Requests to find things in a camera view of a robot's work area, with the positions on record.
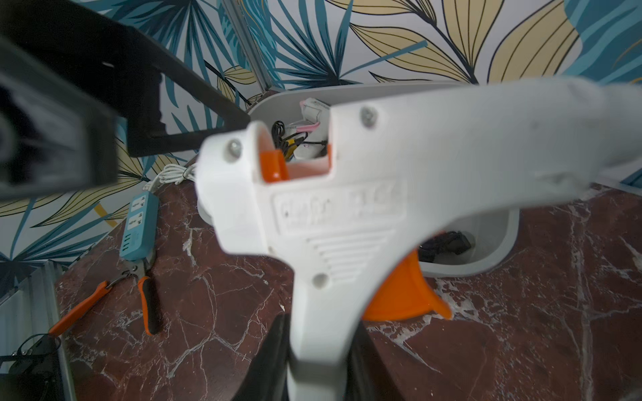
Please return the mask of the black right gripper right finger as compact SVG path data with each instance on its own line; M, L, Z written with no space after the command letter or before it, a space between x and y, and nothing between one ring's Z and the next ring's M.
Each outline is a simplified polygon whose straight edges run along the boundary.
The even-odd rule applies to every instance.
M355 331L349 350L348 399L354 401L404 399L362 322Z

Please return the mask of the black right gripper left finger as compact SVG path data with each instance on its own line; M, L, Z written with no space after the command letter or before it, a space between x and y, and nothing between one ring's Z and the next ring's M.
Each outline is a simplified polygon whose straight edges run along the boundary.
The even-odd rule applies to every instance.
M233 401L288 400L290 315L275 317Z

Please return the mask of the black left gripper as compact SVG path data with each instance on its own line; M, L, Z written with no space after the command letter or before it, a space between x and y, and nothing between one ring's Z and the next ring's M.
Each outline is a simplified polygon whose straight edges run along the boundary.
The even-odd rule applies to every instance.
M16 201L110 185L119 119L134 157L194 150L213 135L170 135L163 79L241 130L249 115L153 38L71 1L1 4L1 197Z

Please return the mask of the large white pink-trigger glue gun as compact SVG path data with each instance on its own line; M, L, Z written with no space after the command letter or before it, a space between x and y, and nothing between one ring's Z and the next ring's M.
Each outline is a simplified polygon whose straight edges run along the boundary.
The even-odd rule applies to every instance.
M328 133L330 106L315 98L307 98L300 103L301 113L306 123L299 126L298 132Z

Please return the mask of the small white orange-trigger glue gun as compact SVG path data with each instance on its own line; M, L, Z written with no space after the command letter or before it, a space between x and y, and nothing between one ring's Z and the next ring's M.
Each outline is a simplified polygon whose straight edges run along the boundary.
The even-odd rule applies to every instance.
M640 85L554 77L335 106L326 157L290 164L254 121L203 142L195 187L222 250L294 270L289 399L341 400L359 321L421 243L571 202L640 154Z

